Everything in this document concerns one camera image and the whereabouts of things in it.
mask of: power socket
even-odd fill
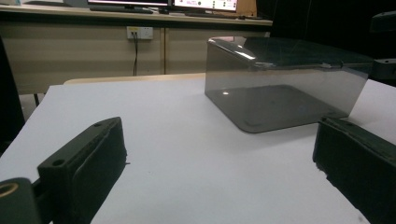
[[[137,26],[127,26],[126,36],[128,39],[133,39],[133,33],[137,33],[138,39],[152,39],[153,31],[152,27],[137,27]]]

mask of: desk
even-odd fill
[[[213,36],[264,36],[271,21],[98,12],[87,8],[0,6],[0,36],[20,94],[83,77],[131,76],[134,41],[126,26],[153,27],[139,40],[139,76],[203,73]]]
[[[49,88],[0,159],[0,179],[37,165],[98,120],[122,118],[127,165],[93,223],[368,223],[312,162],[317,124],[239,131],[202,77]],[[349,120],[396,143],[396,89],[369,80]]]

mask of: computer monitor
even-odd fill
[[[91,10],[132,13],[152,13],[142,7],[168,7],[168,0],[87,0]]]
[[[172,7],[186,10],[236,12],[238,0],[172,0]]]

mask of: box lid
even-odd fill
[[[373,63],[372,58],[358,53],[298,39],[221,36],[210,38],[208,44],[228,51],[257,69],[332,69]]]

